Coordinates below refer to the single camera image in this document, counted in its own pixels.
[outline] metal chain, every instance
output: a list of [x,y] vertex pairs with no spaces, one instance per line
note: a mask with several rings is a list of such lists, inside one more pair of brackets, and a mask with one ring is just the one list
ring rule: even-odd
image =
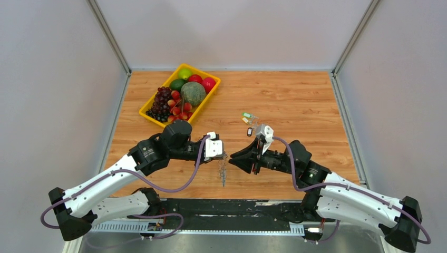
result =
[[219,160],[219,174],[220,174],[220,181],[222,181],[222,186],[225,186],[225,180],[227,178],[227,153],[224,151],[223,153],[223,159]]

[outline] wooden table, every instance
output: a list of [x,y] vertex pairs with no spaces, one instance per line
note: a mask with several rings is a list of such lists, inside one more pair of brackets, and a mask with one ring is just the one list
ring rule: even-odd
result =
[[[106,168],[113,165],[139,141],[162,129],[148,122],[138,110],[172,72],[135,71],[132,73],[124,104],[116,126]],[[331,81],[326,72],[255,72],[213,71],[222,79],[220,89],[192,123],[192,140],[215,131],[230,155],[245,148],[254,137],[247,137],[242,112],[260,117],[270,125],[275,136],[286,141],[301,141],[313,156],[312,160],[358,183],[358,176],[337,108]],[[283,152],[278,141],[270,149]],[[164,188],[178,188],[191,176],[193,161],[171,160],[169,166],[148,176]],[[121,197],[139,187],[136,181],[114,194]],[[302,199],[289,174],[262,168],[258,175],[247,174],[227,165],[227,180],[222,187],[217,161],[203,164],[192,184],[177,193],[158,191],[165,198],[222,199]]]

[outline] red apple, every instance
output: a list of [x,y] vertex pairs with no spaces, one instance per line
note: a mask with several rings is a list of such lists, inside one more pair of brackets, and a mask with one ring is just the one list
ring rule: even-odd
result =
[[189,112],[192,110],[192,105],[190,103],[185,103],[183,105],[183,112]]
[[202,86],[205,88],[207,94],[214,88],[214,85],[216,85],[216,81],[210,77],[207,77],[202,81]]
[[169,117],[168,117],[168,123],[172,123],[172,122],[174,122],[176,119],[177,119],[176,116],[174,116],[174,115],[169,115]]
[[188,114],[187,114],[187,112],[181,112],[180,114],[179,114],[179,119],[180,120],[185,120],[185,119],[187,119],[188,118]]
[[179,115],[181,113],[181,109],[178,107],[174,107],[172,108],[172,114],[174,114],[175,116]]
[[198,82],[198,83],[201,83],[202,81],[203,80],[202,80],[202,77],[200,75],[192,75],[192,76],[190,76],[188,78],[188,82]]
[[176,91],[176,90],[173,90],[173,91],[171,92],[171,96],[172,96],[173,99],[177,100],[177,99],[180,98],[180,92],[178,92],[178,91]]
[[171,100],[168,101],[168,105],[169,105],[170,108],[176,106],[176,104],[177,104],[177,102],[174,101],[173,99],[171,99]]

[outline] yellow tray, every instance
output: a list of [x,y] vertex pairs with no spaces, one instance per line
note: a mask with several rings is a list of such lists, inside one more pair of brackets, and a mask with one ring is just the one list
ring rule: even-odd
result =
[[[188,120],[188,123],[191,124],[191,122],[196,118],[196,116],[200,113],[200,111],[202,110],[202,108],[205,106],[205,104],[207,103],[207,101],[210,99],[210,97],[216,92],[217,87],[219,87],[220,85],[220,78],[215,77],[213,75],[210,75],[202,70],[198,70],[195,67],[192,67],[188,64],[181,64],[175,71],[174,73],[163,83],[162,86],[164,87],[169,87],[169,85],[171,84],[172,81],[174,81],[175,79],[178,79],[178,73],[181,69],[190,69],[192,71],[193,74],[198,74],[200,75],[203,79],[206,77],[210,77],[212,79],[214,79],[214,81],[216,81],[216,85],[212,88],[212,90],[207,94],[207,96],[205,97],[205,99],[199,104],[198,107],[193,108],[191,110],[192,112],[192,116],[191,118]],[[157,92],[154,93],[154,95],[146,102],[146,104],[143,105],[143,107],[140,109],[140,115],[143,116],[145,119],[147,119],[149,122],[153,122],[159,126],[161,126],[162,128],[165,128],[167,125],[169,125],[170,123],[165,122],[165,123],[161,123],[158,120],[155,120],[149,116],[146,115],[146,111],[152,107],[152,104],[154,102],[155,99],[155,95]]]

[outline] perforated metal strip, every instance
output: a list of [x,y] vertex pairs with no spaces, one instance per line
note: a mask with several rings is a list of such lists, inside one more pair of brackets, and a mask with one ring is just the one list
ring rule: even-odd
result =
[[[146,221],[123,221],[112,220],[103,222],[95,226],[94,232],[121,232],[121,233],[169,233],[172,229],[162,231],[148,230],[152,227],[149,223],[156,223],[159,220]],[[182,229],[178,233],[190,235],[247,235],[247,236],[304,236],[304,226],[300,224],[290,224],[290,231],[250,231],[250,230],[192,230]]]

